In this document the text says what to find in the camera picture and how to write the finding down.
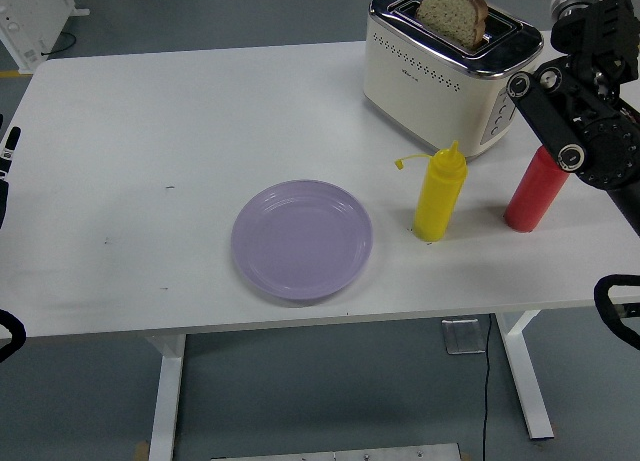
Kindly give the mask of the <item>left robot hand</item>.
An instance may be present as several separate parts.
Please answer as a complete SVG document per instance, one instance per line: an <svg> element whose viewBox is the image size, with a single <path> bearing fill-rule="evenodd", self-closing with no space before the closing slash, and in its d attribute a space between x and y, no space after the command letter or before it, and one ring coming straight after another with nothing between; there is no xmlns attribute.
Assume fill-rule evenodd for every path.
<svg viewBox="0 0 640 461"><path fill-rule="evenodd" d="M9 130L9 134L6 139L6 143L1 149L1 213L0 213L0 225L3 225L7 204L8 204L8 195L9 195L9 183L7 181L7 176L11 168L11 164L13 161L14 151L17 147L21 136L21 128L18 126L13 126Z"/></svg>

